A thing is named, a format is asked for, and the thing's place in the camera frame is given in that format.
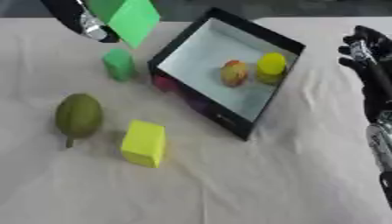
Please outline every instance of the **green cube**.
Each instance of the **green cube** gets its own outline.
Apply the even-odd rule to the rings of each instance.
[[[134,48],[159,22],[159,14],[150,0],[89,0],[88,7]]]
[[[103,57],[103,63],[117,81],[126,81],[135,73],[133,60],[123,49],[112,49]]]

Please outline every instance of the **black box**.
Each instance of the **black box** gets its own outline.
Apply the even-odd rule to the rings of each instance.
[[[193,109],[248,140],[284,78],[269,86],[254,80],[253,71],[241,86],[226,87],[220,68],[229,60],[256,67],[265,53],[278,52],[289,74],[304,49],[295,40],[212,8],[154,56],[149,69],[155,86],[179,93]]]

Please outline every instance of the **yellow cup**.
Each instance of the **yellow cup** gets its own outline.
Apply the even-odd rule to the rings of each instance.
[[[281,53],[266,53],[257,61],[257,79],[265,84],[276,85],[285,71],[286,58]]]

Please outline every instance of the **foam cube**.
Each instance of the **foam cube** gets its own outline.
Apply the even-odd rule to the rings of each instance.
[[[117,81],[126,81],[135,73],[133,60],[123,49],[112,49],[102,60],[109,75]]]
[[[165,127],[133,120],[122,141],[122,155],[131,163],[158,168],[165,151]]]
[[[159,22],[149,0],[88,0],[88,8],[128,45],[136,48]]]

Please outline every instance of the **white cloth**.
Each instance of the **white cloth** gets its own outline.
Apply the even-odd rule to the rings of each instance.
[[[391,223],[367,147],[361,83],[337,48],[355,25],[392,34],[392,18],[264,18],[307,45],[246,143],[148,83],[145,62],[188,23],[161,23],[132,51],[140,77],[117,83],[110,48],[53,19],[0,19],[0,223]],[[86,92],[102,131],[75,147],[53,127],[56,106]],[[164,125],[160,168],[118,152],[131,119]]]

